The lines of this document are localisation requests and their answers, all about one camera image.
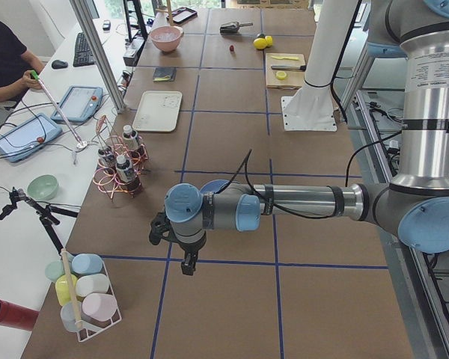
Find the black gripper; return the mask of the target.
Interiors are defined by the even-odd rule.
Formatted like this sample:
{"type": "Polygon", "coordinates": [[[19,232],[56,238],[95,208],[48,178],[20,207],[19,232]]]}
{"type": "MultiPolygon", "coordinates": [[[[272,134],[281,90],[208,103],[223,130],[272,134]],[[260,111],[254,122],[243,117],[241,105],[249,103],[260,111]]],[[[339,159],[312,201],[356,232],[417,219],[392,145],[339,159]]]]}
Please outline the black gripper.
{"type": "Polygon", "coordinates": [[[181,270],[184,275],[193,276],[195,273],[195,262],[198,261],[199,250],[206,244],[206,239],[199,239],[194,243],[179,243],[184,251],[184,258],[181,262],[181,270]]]}

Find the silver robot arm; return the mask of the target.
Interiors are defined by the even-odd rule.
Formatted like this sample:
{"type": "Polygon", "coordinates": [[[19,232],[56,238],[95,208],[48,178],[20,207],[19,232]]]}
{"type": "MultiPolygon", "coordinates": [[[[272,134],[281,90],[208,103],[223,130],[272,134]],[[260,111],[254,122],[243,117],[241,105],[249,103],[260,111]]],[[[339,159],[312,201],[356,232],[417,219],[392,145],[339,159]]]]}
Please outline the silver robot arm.
{"type": "Polygon", "coordinates": [[[182,272],[195,272],[207,231],[256,230],[264,215],[310,220],[346,216],[375,224],[426,254],[449,250],[449,1],[376,1],[368,43],[378,56],[407,57],[400,164],[387,184],[253,185],[230,180],[215,191],[170,188],[149,240],[179,245],[182,272]]]}

